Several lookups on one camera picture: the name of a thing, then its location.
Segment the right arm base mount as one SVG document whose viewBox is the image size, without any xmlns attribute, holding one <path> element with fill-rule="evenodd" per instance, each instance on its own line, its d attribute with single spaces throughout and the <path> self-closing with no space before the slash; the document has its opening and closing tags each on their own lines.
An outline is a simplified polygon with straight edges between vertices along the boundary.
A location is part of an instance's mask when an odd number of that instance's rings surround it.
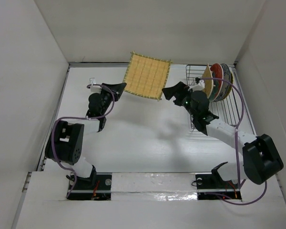
<svg viewBox="0 0 286 229">
<path fill-rule="evenodd" d="M 242 199 L 237 184 L 233 184 L 232 181 L 217 180 L 212 174 L 196 174 L 191 185 L 197 188 L 198 200 Z"/>
</svg>

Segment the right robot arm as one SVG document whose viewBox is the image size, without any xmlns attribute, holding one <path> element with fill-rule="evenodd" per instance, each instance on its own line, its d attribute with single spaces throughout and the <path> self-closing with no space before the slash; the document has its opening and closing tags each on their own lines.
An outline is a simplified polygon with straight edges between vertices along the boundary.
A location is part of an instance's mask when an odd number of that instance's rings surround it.
<svg viewBox="0 0 286 229">
<path fill-rule="evenodd" d="M 273 139 L 263 134 L 256 136 L 239 130 L 220 119 L 209 110 L 210 101 L 205 92 L 193 90 L 183 82 L 162 89 L 166 100 L 184 107 L 199 132 L 224 142 L 234 148 L 243 161 L 236 162 L 236 177 L 249 179 L 257 185 L 284 168 Z"/>
</svg>

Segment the red and teal floral plate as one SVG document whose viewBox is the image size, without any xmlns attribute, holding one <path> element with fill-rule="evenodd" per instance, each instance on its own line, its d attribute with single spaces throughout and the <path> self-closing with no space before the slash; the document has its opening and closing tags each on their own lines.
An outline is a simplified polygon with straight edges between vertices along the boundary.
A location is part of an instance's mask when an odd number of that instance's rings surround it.
<svg viewBox="0 0 286 229">
<path fill-rule="evenodd" d="M 222 79 L 224 74 L 223 74 L 223 68 L 219 63 L 213 64 L 210 70 L 212 72 L 212 77 L 213 77 L 212 82 L 214 84 L 211 95 L 209 97 L 209 100 L 212 102 L 217 98 L 222 89 L 222 81 L 217 79 Z"/>
</svg>

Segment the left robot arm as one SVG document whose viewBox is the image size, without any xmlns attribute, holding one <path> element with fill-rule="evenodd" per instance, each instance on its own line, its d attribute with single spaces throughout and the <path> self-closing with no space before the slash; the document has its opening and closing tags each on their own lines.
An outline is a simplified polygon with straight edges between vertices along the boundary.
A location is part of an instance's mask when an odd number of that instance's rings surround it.
<svg viewBox="0 0 286 229">
<path fill-rule="evenodd" d="M 62 117 L 55 121 L 45 148 L 47 159 L 55 161 L 70 172 L 67 178 L 80 181 L 86 189 L 95 187 L 95 167 L 82 156 L 84 132 L 98 133 L 104 129 L 106 116 L 120 99 L 127 83 L 96 84 L 87 86 L 91 90 L 88 110 L 84 117 Z"/>
</svg>

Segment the blue and white floral plate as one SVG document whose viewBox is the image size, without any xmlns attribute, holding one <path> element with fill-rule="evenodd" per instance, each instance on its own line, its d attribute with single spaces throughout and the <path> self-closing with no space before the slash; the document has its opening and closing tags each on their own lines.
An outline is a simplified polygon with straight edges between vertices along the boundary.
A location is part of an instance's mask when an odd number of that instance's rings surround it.
<svg viewBox="0 0 286 229">
<path fill-rule="evenodd" d="M 215 102 L 219 102 L 219 101 L 225 99 L 226 96 L 228 95 L 228 91 L 230 88 L 230 84 L 228 83 L 228 82 L 231 82 L 230 69 L 229 69 L 228 65 L 225 63 L 222 63 L 221 66 L 223 69 L 223 79 L 225 81 L 222 81 L 222 88 L 221 88 L 220 92 L 218 93 L 218 96 L 214 100 Z"/>
</svg>

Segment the square yellow bamboo plate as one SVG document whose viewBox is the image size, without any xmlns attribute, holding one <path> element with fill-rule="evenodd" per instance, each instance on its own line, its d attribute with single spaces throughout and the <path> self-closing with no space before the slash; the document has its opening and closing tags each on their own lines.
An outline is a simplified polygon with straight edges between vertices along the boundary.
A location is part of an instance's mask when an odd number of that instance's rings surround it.
<svg viewBox="0 0 286 229">
<path fill-rule="evenodd" d="M 171 64 L 171 60 L 131 52 L 123 78 L 123 82 L 127 84 L 124 91 L 147 99 L 161 100 Z"/>
</svg>

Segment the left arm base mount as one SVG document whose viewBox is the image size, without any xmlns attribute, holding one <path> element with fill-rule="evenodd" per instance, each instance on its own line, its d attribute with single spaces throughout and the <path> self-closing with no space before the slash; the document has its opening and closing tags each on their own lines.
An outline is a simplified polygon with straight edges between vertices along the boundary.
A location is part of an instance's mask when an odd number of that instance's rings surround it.
<svg viewBox="0 0 286 229">
<path fill-rule="evenodd" d="M 77 181 L 68 200 L 111 200 L 112 174 L 97 173 L 94 184 Z"/>
</svg>

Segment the round yellow woven plate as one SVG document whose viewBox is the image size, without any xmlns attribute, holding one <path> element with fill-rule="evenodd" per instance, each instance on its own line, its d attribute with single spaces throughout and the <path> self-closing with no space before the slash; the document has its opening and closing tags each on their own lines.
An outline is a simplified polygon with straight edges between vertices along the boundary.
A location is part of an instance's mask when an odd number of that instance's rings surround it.
<svg viewBox="0 0 286 229">
<path fill-rule="evenodd" d="M 227 92 L 225 94 L 225 99 L 229 96 L 230 92 L 232 91 L 233 83 L 234 83 L 234 74 L 233 74 L 233 72 L 230 72 L 230 84 L 229 84 L 228 90 L 227 90 Z"/>
</svg>

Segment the curved yellow bamboo plate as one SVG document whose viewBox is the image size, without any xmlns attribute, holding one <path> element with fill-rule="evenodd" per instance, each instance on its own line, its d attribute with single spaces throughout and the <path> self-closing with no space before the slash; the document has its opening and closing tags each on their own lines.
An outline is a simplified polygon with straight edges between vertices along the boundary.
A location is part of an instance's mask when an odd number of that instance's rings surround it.
<svg viewBox="0 0 286 229">
<path fill-rule="evenodd" d="M 206 93 L 207 98 L 210 98 L 213 88 L 214 88 L 214 82 L 212 80 L 212 71 L 210 69 L 209 64 L 206 65 L 205 71 L 201 77 L 201 79 L 204 81 L 204 89 L 203 92 Z"/>
</svg>

